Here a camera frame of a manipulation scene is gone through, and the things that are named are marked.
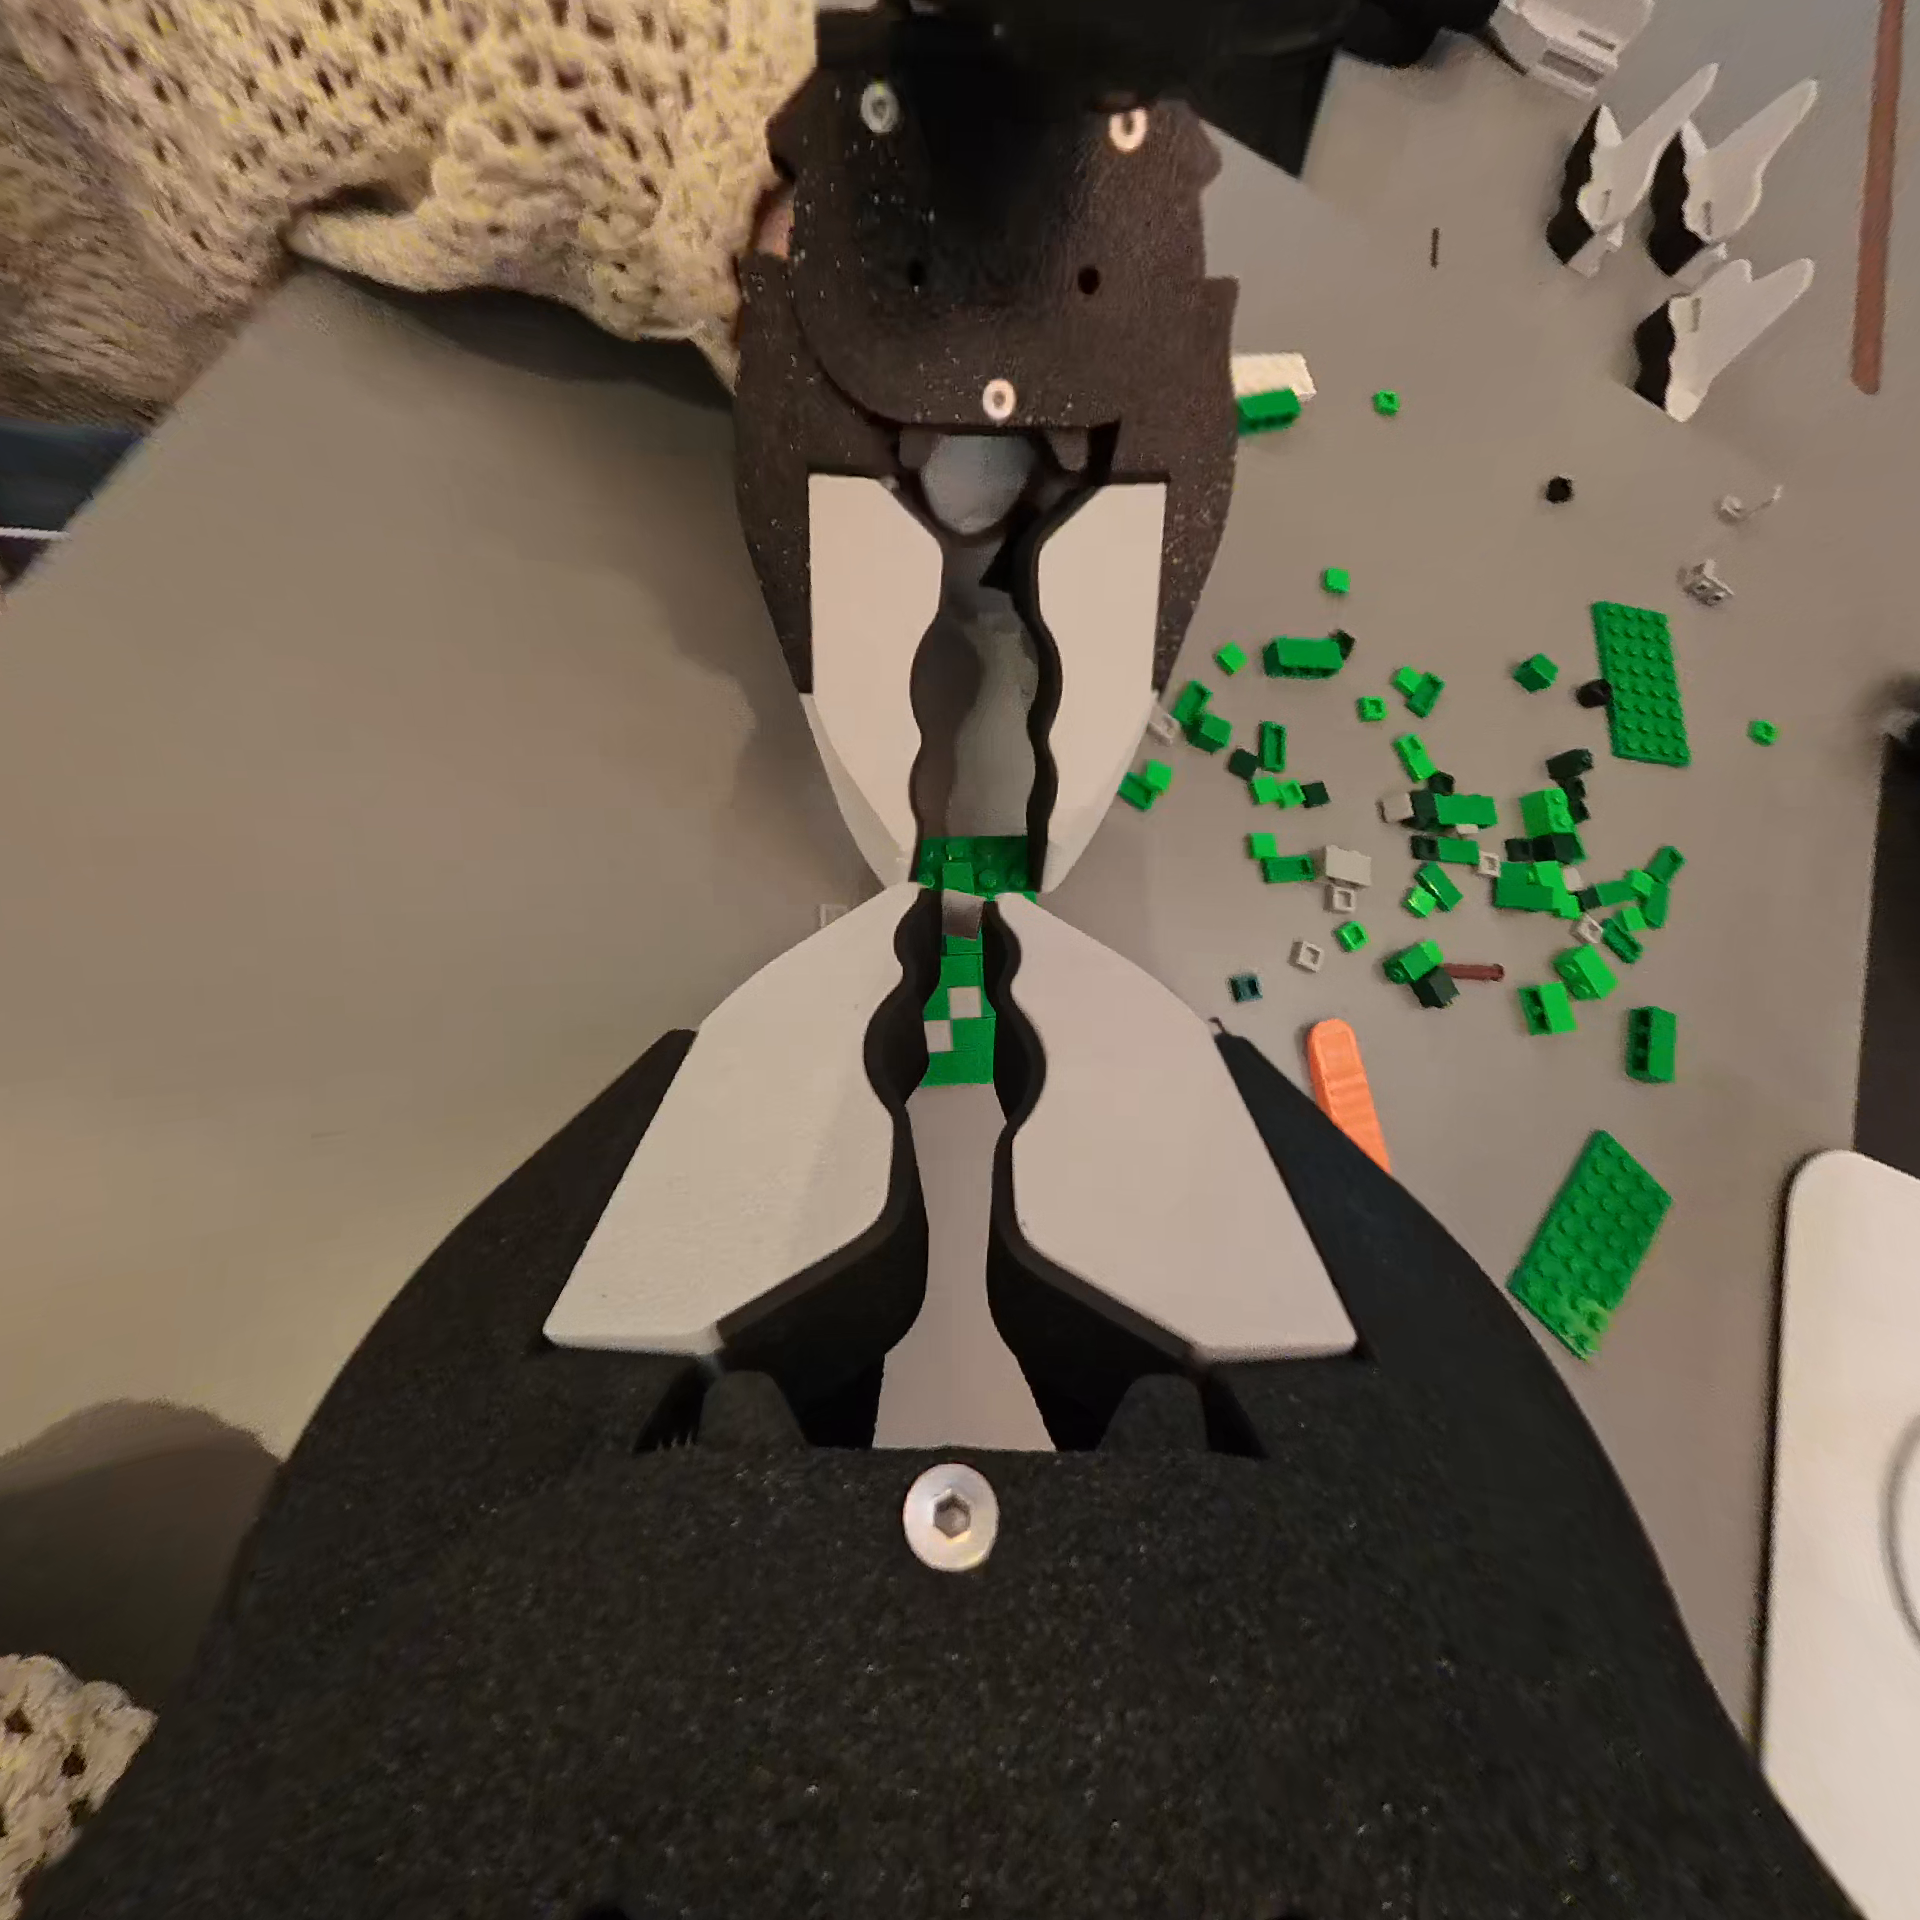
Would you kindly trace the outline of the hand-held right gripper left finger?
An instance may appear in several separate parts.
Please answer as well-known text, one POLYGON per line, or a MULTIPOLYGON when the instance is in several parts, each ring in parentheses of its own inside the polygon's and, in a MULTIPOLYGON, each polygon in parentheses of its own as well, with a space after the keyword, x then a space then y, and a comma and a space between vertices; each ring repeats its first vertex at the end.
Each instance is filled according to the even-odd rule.
POLYGON ((928 1291, 908 1101, 943 900, 904 882, 736 987, 694 1033, 545 1319, 562 1352, 763 1375, 810 1442, 872 1450, 928 1291))

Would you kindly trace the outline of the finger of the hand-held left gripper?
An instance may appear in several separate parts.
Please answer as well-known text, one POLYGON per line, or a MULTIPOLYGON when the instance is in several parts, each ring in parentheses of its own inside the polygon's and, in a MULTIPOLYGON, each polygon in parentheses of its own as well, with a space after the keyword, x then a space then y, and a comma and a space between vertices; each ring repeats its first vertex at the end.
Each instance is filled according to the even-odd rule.
POLYGON ((1168 483, 1110 483, 1060 503, 1025 555, 1019 610, 1040 647, 1028 716, 1033 887, 1064 884, 1110 817, 1156 693, 1168 483))
POLYGON ((944 547, 868 476, 808 481, 810 671, 806 719, 858 850, 883 887, 921 845, 912 679, 943 609, 944 547))

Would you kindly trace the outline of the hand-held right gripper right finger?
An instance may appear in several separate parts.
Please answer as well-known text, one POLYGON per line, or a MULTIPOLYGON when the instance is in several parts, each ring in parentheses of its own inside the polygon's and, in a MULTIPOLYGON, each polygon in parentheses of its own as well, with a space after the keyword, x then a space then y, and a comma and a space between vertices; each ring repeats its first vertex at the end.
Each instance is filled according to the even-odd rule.
POLYGON ((1351 1361, 1338 1293, 1222 1035, 1040 904, 984 909, 996 1017, 987 1298, 1060 1451, 1145 1378, 1230 1425, 1238 1367, 1351 1361))

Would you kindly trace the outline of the green lego plate assembly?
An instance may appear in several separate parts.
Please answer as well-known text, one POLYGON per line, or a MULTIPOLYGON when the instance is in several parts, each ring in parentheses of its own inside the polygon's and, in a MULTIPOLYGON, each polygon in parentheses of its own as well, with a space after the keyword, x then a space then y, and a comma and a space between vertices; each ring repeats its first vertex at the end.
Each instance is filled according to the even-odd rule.
POLYGON ((920 844, 912 881, 944 900, 939 973, 923 1005, 923 1085, 987 1085, 996 1015, 982 914, 999 897, 1036 898, 1026 834, 930 834, 920 844))

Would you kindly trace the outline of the pile of lego pieces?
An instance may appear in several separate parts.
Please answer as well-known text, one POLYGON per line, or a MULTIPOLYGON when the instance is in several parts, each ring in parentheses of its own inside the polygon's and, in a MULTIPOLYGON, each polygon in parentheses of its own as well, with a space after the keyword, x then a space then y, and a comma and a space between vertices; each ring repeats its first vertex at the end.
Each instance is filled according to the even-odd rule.
MULTIPOLYGON (((1348 632, 1275 636, 1262 647, 1259 666, 1275 682, 1334 682, 1353 660, 1355 644, 1348 632)), ((1360 724, 1428 721, 1448 690, 1442 676, 1416 666, 1398 667, 1391 685, 1391 697, 1353 697, 1360 724)), ((1184 683, 1172 708, 1155 716, 1147 728, 1155 737, 1222 757, 1257 807, 1331 804, 1323 781, 1290 772, 1290 731, 1282 723, 1259 723, 1250 748, 1232 745, 1235 723, 1217 707, 1206 682, 1184 683)), ((1495 795, 1463 787, 1440 768, 1416 731, 1398 733, 1388 745, 1409 780, 1377 804, 1380 823, 1403 831, 1409 839, 1410 873, 1402 913, 1417 921, 1451 914, 1467 898, 1463 879, 1475 876, 1487 882, 1494 909, 1552 921, 1571 947, 1554 954, 1548 981, 1519 987, 1521 1017, 1531 1039, 1577 1032, 1577 1008, 1612 1000, 1620 985, 1618 969, 1634 967, 1647 955, 1647 936, 1667 927, 1674 881, 1688 865, 1682 850, 1663 845, 1615 879, 1583 879, 1588 856, 1585 827, 1594 820, 1594 751, 1575 748, 1546 760, 1544 785, 1523 792, 1508 810, 1521 833, 1498 848, 1503 803, 1495 795)), ((1121 780, 1118 803, 1153 812, 1166 799, 1170 775, 1166 760, 1142 757, 1121 780)), ((1367 947, 1367 929, 1353 919, 1355 908, 1348 904, 1370 882, 1367 856, 1338 848, 1290 856, 1281 850, 1274 833, 1248 833, 1244 850, 1262 882, 1319 882, 1328 893, 1328 909, 1345 917, 1334 929, 1335 947, 1345 954, 1367 947)), ((1475 972, 1467 962, 1449 962, 1432 940, 1383 957, 1380 972, 1432 1010, 1449 1008, 1471 977, 1500 978, 1494 965, 1475 972)), ((1627 1008, 1624 1020, 1626 1076, 1640 1085, 1672 1085, 1678 1075, 1678 1015, 1647 1004, 1627 1008)))

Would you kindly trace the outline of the green studded lego plate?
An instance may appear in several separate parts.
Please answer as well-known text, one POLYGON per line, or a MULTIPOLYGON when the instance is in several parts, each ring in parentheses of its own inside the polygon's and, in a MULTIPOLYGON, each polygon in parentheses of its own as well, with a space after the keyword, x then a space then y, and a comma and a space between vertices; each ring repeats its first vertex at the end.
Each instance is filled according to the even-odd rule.
POLYGON ((1511 1271, 1508 1296, 1571 1356, 1596 1359, 1672 1204, 1615 1133, 1594 1131, 1511 1271))
POLYGON ((1668 616, 1618 601, 1591 603, 1599 679, 1612 690, 1612 755, 1663 768, 1689 768, 1692 744, 1668 616))

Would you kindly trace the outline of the orange brick separator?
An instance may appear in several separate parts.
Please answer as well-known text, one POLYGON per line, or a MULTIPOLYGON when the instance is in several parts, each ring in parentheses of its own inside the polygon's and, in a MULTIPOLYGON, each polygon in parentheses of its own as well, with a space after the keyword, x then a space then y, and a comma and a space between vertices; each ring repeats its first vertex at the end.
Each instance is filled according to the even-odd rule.
POLYGON ((1371 1164, 1380 1167, 1383 1173, 1392 1173, 1374 1089, 1351 1023, 1331 1017, 1310 1025, 1304 1053, 1312 1082, 1312 1099, 1319 1112, 1371 1164))

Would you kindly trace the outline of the white and black stand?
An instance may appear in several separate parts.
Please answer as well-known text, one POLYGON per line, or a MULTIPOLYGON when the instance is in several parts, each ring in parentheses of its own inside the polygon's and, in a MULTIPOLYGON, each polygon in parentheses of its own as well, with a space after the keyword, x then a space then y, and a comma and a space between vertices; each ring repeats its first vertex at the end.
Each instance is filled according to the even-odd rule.
POLYGON ((1665 153, 1706 103, 1716 75, 1719 65, 1700 67, 1630 132, 1620 131, 1610 106, 1594 111, 1569 151, 1559 202, 1546 227, 1548 249, 1564 267, 1594 276, 1620 249, 1626 224, 1648 200, 1665 153))
POLYGON ((1719 264, 1636 325, 1632 391, 1672 421, 1692 421, 1715 380, 1793 309, 1815 275, 1808 256, 1763 276, 1745 256, 1719 264))
POLYGON ((1654 10, 1656 2, 1498 2, 1487 28, 1521 73, 1594 103, 1654 10))
POLYGON ((1802 80, 1716 147, 1699 132, 1695 120, 1682 121, 1648 186, 1647 249, 1665 276, 1696 284, 1726 261, 1731 241, 1760 205, 1774 156, 1802 129, 1815 100, 1817 83, 1802 80))

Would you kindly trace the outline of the clear book stand white base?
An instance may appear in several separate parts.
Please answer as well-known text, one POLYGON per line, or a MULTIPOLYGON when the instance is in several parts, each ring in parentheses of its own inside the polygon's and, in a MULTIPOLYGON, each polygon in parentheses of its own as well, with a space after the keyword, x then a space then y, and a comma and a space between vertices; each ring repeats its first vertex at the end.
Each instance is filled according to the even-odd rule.
POLYGON ((1918 1915, 1918 1183, 1793 1179, 1760 1682, 1767 1779, 1865 1915, 1918 1915))

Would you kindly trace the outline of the brown table strip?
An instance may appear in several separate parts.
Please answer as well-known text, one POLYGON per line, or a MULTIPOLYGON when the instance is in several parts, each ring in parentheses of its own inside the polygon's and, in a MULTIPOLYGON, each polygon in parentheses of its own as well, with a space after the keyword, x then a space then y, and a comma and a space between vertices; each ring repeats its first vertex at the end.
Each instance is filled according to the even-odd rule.
POLYGON ((1888 275, 1905 97, 1905 28, 1907 2, 1876 2, 1874 55, 1863 129, 1849 348, 1849 378, 1855 388, 1865 399, 1881 393, 1886 376, 1888 275))

